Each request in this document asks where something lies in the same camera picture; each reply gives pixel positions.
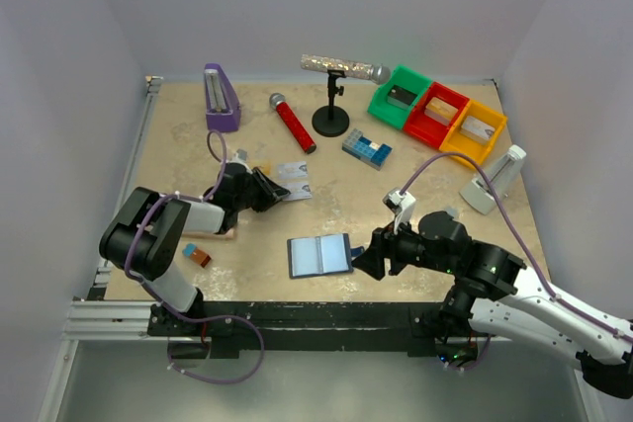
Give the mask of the navy blue card holder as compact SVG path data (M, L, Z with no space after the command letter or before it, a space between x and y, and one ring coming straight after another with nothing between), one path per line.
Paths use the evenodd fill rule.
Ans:
M350 245L347 233L289 239L289 277L303 279L352 273L352 260L364 251L364 246Z

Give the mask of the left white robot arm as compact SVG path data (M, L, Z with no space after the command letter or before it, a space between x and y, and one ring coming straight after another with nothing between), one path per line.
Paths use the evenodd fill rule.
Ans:
M290 191L259 168L230 161L202 197L133 190L103 233L100 256L178 313L199 318L202 292L174 263L184 233L224 235L242 211L264 212Z

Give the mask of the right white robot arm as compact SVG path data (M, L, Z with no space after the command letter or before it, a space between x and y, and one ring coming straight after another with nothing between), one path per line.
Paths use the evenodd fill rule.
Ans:
M454 284L435 316L425 319L439 338L472 330L532 344L581 371L584 381L613 397L632 396L632 324L546 287L519 257L472 239L445 211L373 231L352 261L380 281L406 266L447 274Z

